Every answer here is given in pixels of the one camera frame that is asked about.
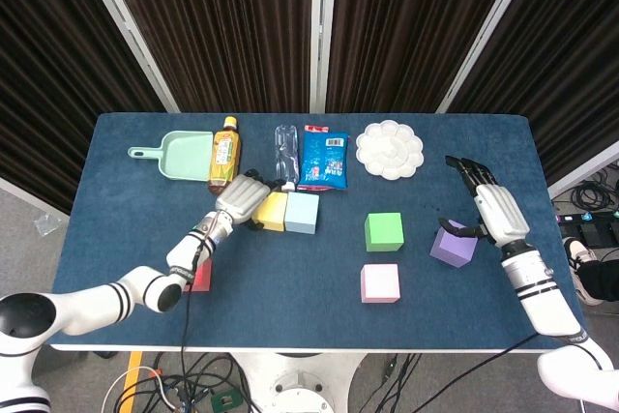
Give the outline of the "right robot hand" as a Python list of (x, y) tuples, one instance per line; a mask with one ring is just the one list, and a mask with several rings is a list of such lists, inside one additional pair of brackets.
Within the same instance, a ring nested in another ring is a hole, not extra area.
[(452, 156), (446, 156), (445, 162), (459, 173), (481, 215), (478, 225), (467, 227), (456, 227), (440, 218), (446, 232), (459, 238), (488, 239), (498, 248), (526, 238), (530, 229), (514, 197), (485, 165)]

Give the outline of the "yellow foam cube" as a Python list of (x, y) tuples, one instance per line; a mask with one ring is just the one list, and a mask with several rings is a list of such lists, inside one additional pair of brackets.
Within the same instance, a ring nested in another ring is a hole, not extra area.
[(266, 230), (283, 232), (288, 194), (286, 192), (271, 192), (259, 205), (252, 219), (263, 225)]

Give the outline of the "light blue foam cube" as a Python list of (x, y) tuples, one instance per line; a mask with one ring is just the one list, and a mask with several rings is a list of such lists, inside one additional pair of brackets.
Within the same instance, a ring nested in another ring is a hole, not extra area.
[(312, 193), (290, 192), (284, 216), (287, 232), (314, 234), (317, 222), (319, 196)]

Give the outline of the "red foam cube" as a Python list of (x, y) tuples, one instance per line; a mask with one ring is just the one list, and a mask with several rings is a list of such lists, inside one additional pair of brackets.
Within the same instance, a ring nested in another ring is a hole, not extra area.
[(184, 291), (189, 292), (208, 292), (211, 286), (212, 259), (206, 259), (196, 270), (192, 286), (188, 284)]

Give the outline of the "green foam cube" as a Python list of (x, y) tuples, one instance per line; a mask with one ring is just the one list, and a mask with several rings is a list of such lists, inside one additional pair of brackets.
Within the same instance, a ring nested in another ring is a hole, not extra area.
[(364, 230), (367, 252), (398, 251), (404, 244), (401, 213), (368, 213)]

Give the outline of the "pink foam cube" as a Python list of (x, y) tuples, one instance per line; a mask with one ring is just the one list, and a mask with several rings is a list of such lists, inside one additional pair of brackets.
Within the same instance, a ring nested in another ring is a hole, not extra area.
[(400, 298), (398, 265), (366, 264), (361, 270), (361, 301), (391, 304)]

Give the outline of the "purple foam cube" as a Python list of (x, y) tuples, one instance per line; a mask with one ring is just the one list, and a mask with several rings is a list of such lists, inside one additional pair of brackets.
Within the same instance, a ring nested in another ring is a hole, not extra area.
[(457, 237), (440, 226), (429, 255), (443, 263), (460, 268), (469, 264), (475, 254), (478, 239)]

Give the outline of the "amber tea bottle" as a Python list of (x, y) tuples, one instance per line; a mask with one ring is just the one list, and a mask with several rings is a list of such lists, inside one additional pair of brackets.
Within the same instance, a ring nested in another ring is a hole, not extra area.
[(241, 138), (234, 116), (226, 116), (221, 131), (213, 139), (208, 189), (219, 195), (238, 174), (241, 158)]

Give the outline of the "clear empty plastic bottle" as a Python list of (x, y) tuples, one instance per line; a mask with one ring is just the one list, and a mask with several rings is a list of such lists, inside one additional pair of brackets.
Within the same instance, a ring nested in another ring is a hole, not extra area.
[(292, 125), (275, 128), (276, 175), (284, 192), (295, 192), (299, 182), (298, 135)]

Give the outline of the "black power strip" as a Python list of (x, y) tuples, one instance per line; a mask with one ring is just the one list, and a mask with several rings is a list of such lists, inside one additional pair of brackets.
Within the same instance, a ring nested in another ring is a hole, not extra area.
[(610, 229), (612, 223), (619, 222), (619, 211), (557, 215), (556, 219), (559, 224), (594, 224), (596, 227)]

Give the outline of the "blue felt table cover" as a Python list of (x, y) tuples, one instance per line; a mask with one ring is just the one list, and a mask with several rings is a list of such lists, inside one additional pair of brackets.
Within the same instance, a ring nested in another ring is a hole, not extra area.
[[(70, 214), (53, 290), (72, 292), (119, 279), (165, 258), (214, 206), (206, 186), (171, 181), (154, 162), (128, 155), (159, 145), (176, 130), (215, 130), (213, 113), (109, 113), (100, 116)], [(490, 351), (518, 344), (543, 350), (555, 341), (534, 333), (501, 267), (501, 252), (480, 242), (461, 268), (429, 255), (439, 219), (464, 225), (478, 211), (456, 156), (487, 166), (514, 196), (530, 226), (528, 242), (572, 308), (577, 298), (545, 175), (528, 121), (515, 115), (400, 114), (424, 144), (425, 161), (408, 179), (387, 181), (347, 159), (348, 186), (319, 199), (314, 234), (236, 229), (213, 257), (211, 289), (184, 297), (171, 311), (137, 308), (125, 321), (79, 337), (59, 334), (64, 350), (402, 349)], [(398, 251), (367, 252), (368, 213), (401, 213)], [(400, 298), (361, 301), (366, 264), (397, 264)]]

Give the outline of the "white flower paint palette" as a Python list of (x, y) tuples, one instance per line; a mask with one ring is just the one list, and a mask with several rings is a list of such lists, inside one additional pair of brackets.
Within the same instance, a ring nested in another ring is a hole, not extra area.
[(394, 120), (370, 123), (355, 143), (355, 157), (366, 172), (388, 181), (412, 177), (425, 161), (421, 138)]

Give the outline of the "clear plastic bag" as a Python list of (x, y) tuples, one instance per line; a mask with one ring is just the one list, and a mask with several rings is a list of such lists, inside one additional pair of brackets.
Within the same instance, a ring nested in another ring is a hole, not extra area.
[(57, 230), (62, 224), (63, 220), (57, 216), (45, 213), (39, 218), (34, 220), (34, 225), (41, 237), (45, 237), (48, 234)]

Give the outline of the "green circuit board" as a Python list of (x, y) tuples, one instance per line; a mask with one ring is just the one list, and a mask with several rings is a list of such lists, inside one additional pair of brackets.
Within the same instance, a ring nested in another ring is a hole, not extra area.
[(211, 396), (213, 413), (227, 413), (229, 410), (237, 408), (243, 403), (244, 399), (237, 389), (229, 389)]

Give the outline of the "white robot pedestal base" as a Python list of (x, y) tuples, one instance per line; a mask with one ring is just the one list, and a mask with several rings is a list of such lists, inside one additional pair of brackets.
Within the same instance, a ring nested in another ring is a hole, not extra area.
[(348, 413), (361, 352), (237, 352), (251, 400), (262, 413)]

